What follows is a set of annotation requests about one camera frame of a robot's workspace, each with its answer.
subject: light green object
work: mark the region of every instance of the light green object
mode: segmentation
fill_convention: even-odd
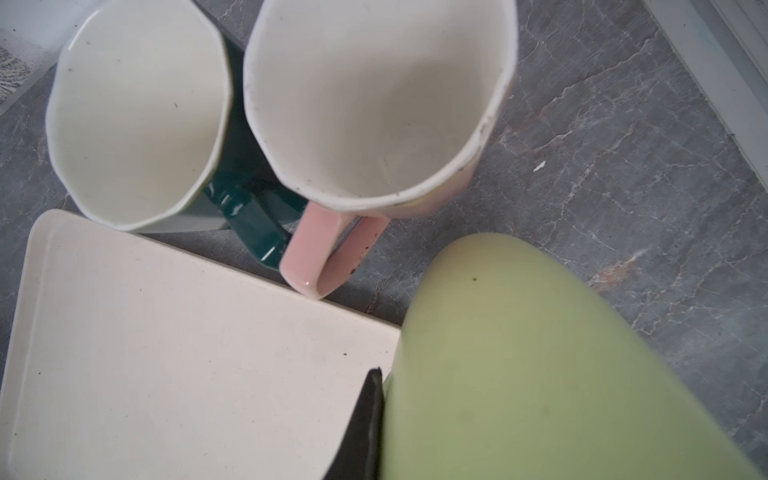
[[[381,480],[762,478],[609,305],[506,235],[437,256],[386,388]]]

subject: mug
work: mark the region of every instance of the mug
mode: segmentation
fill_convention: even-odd
[[[390,218],[429,215],[466,188],[517,43],[514,0],[265,0],[246,116],[280,181],[310,200],[280,263],[288,284],[325,296]]]
[[[384,397],[379,480],[763,478],[596,292],[501,233],[432,261]]]
[[[113,0],[89,16],[45,115],[51,165],[80,211],[141,233],[229,224],[277,268],[290,240],[280,224],[306,200],[248,127],[242,71],[242,48],[189,0]]]

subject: white ceramic tray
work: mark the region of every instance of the white ceramic tray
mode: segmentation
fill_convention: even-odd
[[[0,476],[319,480],[398,338],[48,211],[30,233],[0,392]]]

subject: marble veining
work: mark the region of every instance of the marble veining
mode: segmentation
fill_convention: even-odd
[[[259,2],[200,0],[241,41]],[[520,64],[470,188],[396,220],[330,299],[401,323],[469,233],[518,236],[598,291],[768,473],[768,194],[641,0],[521,0]],[[48,163],[51,72],[0,118],[0,336],[25,239],[74,209]],[[230,231],[154,238],[272,280]]]

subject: white object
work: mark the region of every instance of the white object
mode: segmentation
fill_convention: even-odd
[[[517,53],[514,0],[266,0],[246,115],[286,187],[337,212],[411,217],[472,178]]]
[[[86,217],[116,230],[212,230],[200,195],[233,99],[221,34],[190,0],[99,7],[61,52],[45,115],[51,165]]]
[[[2,0],[0,2],[0,47],[24,62],[27,71],[0,67],[23,82],[4,101],[0,115],[39,80],[64,43],[102,0]]]
[[[768,79],[768,5],[764,0],[711,0],[760,74]]]
[[[721,44],[722,38],[708,25],[721,19],[703,18],[699,11],[714,10],[708,0],[644,1],[726,129],[733,133],[742,155],[768,187],[768,110],[763,101],[768,98],[768,87],[763,77],[749,73],[756,71],[754,65],[744,65],[729,55],[724,46],[732,45]]]
[[[399,331],[52,210],[0,393],[3,478],[307,478]]]

